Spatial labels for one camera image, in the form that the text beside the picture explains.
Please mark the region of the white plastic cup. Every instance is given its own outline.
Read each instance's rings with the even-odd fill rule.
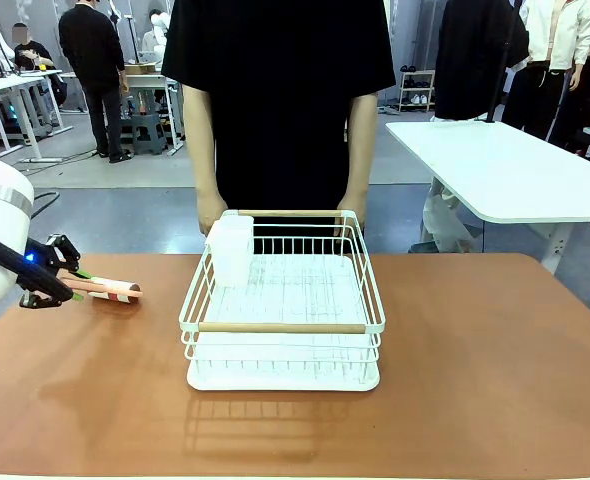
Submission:
[[[245,287],[253,261],[253,217],[225,215],[213,224],[206,244],[211,248],[215,284]]]

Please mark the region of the black shoe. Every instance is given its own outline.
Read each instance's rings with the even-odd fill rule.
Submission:
[[[120,162],[125,162],[126,160],[130,160],[131,158],[133,158],[133,154],[131,152],[129,152],[128,150],[125,150],[122,152],[122,154],[117,157],[117,158],[111,158],[108,163],[120,163]]]

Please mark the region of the black pants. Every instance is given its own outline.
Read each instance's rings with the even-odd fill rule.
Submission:
[[[120,138],[122,136],[121,125],[121,95],[119,87],[108,90],[84,89],[88,114],[91,117],[93,136],[97,142],[97,151],[108,153],[111,160],[118,159],[122,155]],[[104,123],[104,110],[108,122],[108,139],[106,138],[106,126]]]
[[[564,71],[529,65],[513,79],[502,122],[546,140],[564,88]]]
[[[585,148],[575,140],[575,133],[584,127],[590,127],[590,59],[584,65],[579,86],[572,92],[567,92],[562,100],[550,142],[576,152]]]

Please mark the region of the white jacket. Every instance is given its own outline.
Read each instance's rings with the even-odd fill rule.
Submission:
[[[519,12],[529,33],[528,53],[533,62],[548,55],[551,20],[555,0],[525,0]],[[590,49],[590,0],[567,0],[555,31],[551,70],[568,70],[575,63],[584,65]]]

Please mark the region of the shoe rack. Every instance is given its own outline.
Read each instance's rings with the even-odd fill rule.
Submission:
[[[412,87],[405,87],[407,82],[416,85],[419,82],[422,82],[424,85],[428,84],[428,86],[412,86]],[[435,102],[433,101],[434,91],[435,91],[435,70],[421,70],[418,72],[402,72],[402,83],[400,88],[400,95],[399,95],[399,110],[402,111],[402,108],[425,108],[428,112],[432,107],[435,106]],[[426,95],[427,102],[426,103],[412,103],[411,100],[413,96],[419,95]]]

